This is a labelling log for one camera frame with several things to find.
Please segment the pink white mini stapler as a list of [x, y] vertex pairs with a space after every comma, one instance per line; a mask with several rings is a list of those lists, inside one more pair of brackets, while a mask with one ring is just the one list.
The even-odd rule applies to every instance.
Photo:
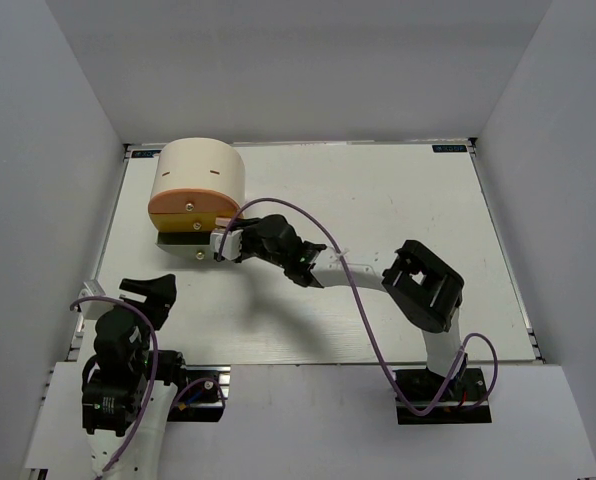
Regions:
[[218, 227], [226, 227], [230, 223], [231, 219], [227, 217], [217, 217], [215, 220], [215, 225]]

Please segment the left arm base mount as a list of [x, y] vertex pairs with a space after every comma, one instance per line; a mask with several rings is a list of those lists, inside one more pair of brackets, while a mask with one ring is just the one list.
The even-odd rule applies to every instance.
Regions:
[[194, 384], [180, 399], [173, 403], [169, 423], [217, 423], [224, 414], [221, 396], [213, 379], [222, 389], [227, 400], [230, 385], [230, 366], [183, 365], [176, 377], [178, 393]]

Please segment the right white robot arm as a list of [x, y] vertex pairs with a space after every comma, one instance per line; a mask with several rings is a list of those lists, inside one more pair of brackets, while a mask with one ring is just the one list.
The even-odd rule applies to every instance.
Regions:
[[382, 292], [422, 331], [431, 390], [450, 399], [466, 385], [466, 354], [458, 326], [464, 279], [428, 247], [407, 240], [394, 253], [350, 257], [332, 244], [302, 239], [282, 215], [239, 220], [222, 255], [234, 262], [257, 258], [279, 267], [305, 288], [343, 286]]

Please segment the grey-green bottom drawer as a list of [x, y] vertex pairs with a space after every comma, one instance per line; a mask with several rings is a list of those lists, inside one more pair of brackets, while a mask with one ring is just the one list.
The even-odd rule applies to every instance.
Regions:
[[214, 259], [210, 232], [160, 232], [156, 245], [175, 257], [190, 260]]

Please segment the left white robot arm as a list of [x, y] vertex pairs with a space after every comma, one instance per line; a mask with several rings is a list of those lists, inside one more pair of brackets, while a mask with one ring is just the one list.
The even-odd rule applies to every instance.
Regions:
[[94, 353], [82, 370], [82, 427], [98, 479], [154, 479], [174, 399], [189, 387], [184, 357], [158, 347], [157, 331], [177, 298], [176, 278], [124, 279], [123, 299], [87, 296]]

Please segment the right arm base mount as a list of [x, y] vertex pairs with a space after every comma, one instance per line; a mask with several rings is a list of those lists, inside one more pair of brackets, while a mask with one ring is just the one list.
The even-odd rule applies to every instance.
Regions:
[[[395, 381], [410, 403], [418, 410], [427, 408], [441, 386], [443, 377], [427, 369], [399, 369]], [[412, 414], [399, 400], [395, 400], [399, 425], [467, 425], [490, 424], [492, 415], [488, 401], [475, 404], [486, 393], [486, 383], [480, 368], [467, 368], [458, 380], [452, 381], [439, 403], [426, 416]]]

